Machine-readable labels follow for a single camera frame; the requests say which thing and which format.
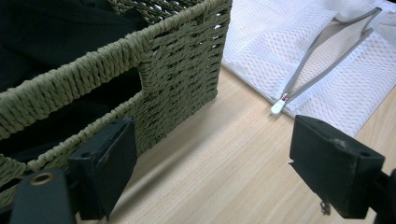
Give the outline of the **black cloth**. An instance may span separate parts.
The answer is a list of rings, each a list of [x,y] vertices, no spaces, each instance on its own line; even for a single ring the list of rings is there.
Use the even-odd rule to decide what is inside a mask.
[[[135,9],[107,0],[0,0],[0,92],[148,26]],[[141,91],[135,68],[48,118],[0,141],[0,153],[27,162]]]

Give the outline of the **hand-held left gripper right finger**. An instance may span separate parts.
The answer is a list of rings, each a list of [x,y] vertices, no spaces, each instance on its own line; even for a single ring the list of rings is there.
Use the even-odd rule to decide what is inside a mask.
[[[382,206],[374,189],[385,157],[315,118],[295,117],[291,166],[319,198],[344,218],[364,218]]]

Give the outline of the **white mesh laundry bag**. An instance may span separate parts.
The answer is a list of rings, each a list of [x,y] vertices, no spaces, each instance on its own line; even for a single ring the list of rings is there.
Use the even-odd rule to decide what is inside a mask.
[[[233,0],[222,63],[273,114],[354,136],[396,86],[396,3]]]

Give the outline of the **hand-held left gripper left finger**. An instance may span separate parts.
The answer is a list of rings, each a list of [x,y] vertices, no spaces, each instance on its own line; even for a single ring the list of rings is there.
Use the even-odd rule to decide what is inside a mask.
[[[83,220],[109,218],[136,164],[134,120],[115,119],[81,145],[67,161],[78,182]]]

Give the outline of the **green woven basket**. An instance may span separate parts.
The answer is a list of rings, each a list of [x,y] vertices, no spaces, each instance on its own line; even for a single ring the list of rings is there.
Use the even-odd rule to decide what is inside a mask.
[[[143,153],[215,98],[233,0],[107,1],[118,15],[137,10],[148,26],[0,92],[0,141],[133,68],[141,91],[33,160],[0,153],[0,208],[29,174],[65,169],[69,155],[111,121],[133,118]]]

